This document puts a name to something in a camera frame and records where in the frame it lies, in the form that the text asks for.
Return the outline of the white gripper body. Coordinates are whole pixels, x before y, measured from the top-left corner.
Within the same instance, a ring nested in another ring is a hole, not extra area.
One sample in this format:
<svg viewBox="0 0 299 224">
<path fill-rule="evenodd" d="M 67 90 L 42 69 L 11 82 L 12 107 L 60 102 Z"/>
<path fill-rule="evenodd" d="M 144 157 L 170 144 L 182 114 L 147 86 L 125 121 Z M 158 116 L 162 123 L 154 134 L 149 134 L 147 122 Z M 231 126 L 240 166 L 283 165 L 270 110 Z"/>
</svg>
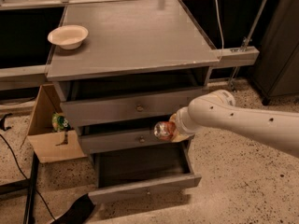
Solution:
<svg viewBox="0 0 299 224">
<path fill-rule="evenodd" d="M 200 130 L 200 126 L 191 119 L 187 107 L 177 111 L 175 123 L 177 130 L 181 134 L 194 135 Z"/>
</svg>

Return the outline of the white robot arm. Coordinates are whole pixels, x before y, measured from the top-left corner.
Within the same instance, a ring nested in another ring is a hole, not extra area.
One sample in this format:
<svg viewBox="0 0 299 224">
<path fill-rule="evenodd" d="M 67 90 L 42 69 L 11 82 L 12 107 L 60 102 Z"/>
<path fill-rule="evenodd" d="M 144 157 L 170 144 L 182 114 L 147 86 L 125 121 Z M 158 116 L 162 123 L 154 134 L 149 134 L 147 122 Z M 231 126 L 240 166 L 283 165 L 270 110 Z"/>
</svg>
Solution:
<svg viewBox="0 0 299 224">
<path fill-rule="evenodd" d="M 298 113 L 236 107 L 225 90 L 194 98 L 170 120 L 179 136 L 195 135 L 202 127 L 223 129 L 299 157 Z"/>
</svg>

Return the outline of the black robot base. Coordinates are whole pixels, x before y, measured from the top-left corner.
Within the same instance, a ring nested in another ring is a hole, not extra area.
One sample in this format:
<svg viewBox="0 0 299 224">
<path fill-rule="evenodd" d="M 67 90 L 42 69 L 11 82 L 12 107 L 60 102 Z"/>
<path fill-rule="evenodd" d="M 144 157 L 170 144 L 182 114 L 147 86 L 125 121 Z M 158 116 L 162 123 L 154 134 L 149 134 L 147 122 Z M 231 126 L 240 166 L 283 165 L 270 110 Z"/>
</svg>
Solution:
<svg viewBox="0 0 299 224">
<path fill-rule="evenodd" d="M 95 204 L 88 194 L 76 199 L 70 208 L 60 217 L 56 217 L 50 224 L 83 224 L 92 214 Z"/>
</svg>

